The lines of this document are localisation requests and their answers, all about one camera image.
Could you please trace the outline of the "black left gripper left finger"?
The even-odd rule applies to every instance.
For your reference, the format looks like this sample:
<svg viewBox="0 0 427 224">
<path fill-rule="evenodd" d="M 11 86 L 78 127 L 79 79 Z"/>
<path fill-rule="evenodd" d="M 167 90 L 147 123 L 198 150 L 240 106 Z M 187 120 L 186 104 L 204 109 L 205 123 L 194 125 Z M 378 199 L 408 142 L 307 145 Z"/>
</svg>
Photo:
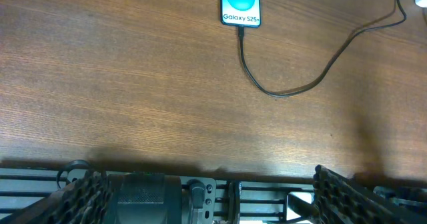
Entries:
<svg viewBox="0 0 427 224">
<path fill-rule="evenodd" d="M 88 170 L 81 179 L 1 220 L 4 224 L 100 224 L 112 199 L 105 173 Z"/>
</svg>

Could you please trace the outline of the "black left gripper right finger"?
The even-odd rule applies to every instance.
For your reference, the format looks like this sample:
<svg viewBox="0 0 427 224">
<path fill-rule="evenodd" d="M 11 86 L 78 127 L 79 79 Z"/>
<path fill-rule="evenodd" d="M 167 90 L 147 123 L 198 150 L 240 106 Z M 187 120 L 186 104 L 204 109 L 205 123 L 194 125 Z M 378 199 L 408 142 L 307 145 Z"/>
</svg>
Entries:
<svg viewBox="0 0 427 224">
<path fill-rule="evenodd" d="M 313 187 L 313 223 L 426 224 L 425 189 L 368 189 L 322 165 L 315 168 Z"/>
</svg>

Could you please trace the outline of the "blue Galaxy smartphone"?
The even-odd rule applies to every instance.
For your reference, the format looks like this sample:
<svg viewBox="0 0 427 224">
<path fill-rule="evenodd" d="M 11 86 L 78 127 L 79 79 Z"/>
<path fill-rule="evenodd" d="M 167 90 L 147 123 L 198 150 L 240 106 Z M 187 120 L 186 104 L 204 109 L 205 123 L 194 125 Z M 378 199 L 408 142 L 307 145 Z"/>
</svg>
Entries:
<svg viewBox="0 0 427 224">
<path fill-rule="evenodd" d="M 258 28 L 262 24 L 260 0 L 220 0 L 224 25 Z"/>
</svg>

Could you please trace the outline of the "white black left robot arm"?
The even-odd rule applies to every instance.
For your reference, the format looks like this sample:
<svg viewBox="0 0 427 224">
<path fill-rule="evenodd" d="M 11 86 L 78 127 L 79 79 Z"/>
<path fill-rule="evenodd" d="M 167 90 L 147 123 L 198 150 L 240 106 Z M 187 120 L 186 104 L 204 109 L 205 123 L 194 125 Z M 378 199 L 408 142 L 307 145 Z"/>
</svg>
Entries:
<svg viewBox="0 0 427 224">
<path fill-rule="evenodd" d="M 317 166 L 310 184 L 64 168 L 1 170 L 2 223 L 425 223 L 426 190 L 368 189 Z"/>
</svg>

